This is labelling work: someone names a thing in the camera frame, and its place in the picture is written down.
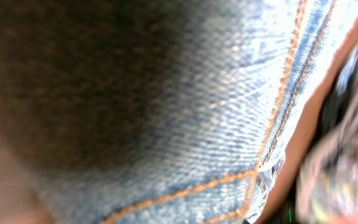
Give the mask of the light blue denim jeans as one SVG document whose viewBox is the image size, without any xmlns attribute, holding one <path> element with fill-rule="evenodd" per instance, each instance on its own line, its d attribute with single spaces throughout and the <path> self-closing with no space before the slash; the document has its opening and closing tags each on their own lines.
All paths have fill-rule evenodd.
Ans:
<svg viewBox="0 0 358 224">
<path fill-rule="evenodd" d="M 358 1 L 0 0 L 0 133 L 60 223 L 260 217 Z"/>
</svg>

